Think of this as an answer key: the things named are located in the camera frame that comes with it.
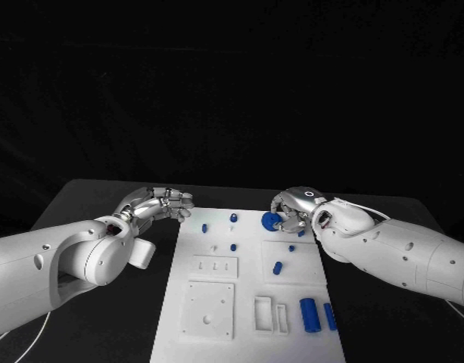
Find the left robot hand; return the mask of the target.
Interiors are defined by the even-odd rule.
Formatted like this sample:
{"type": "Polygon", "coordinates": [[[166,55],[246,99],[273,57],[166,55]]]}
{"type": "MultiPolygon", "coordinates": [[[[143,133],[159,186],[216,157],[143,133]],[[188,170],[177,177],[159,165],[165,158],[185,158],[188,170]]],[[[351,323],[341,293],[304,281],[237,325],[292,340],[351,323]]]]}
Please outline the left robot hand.
{"type": "Polygon", "coordinates": [[[113,216],[139,231],[145,231],[161,219],[174,219],[182,223],[191,216],[192,199],[190,193],[177,189],[143,187],[123,198],[113,216]]]}

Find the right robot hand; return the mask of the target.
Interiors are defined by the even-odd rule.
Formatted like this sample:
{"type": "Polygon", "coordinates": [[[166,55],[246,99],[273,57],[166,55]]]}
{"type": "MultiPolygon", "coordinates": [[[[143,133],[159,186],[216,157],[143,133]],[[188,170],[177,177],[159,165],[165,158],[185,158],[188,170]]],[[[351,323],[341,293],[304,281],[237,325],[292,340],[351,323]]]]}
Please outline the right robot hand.
{"type": "Polygon", "coordinates": [[[278,209],[282,209],[288,219],[275,228],[289,234],[299,233],[325,203],[324,195],[311,187],[291,187],[281,191],[270,202],[270,213],[276,214],[278,209]]]}

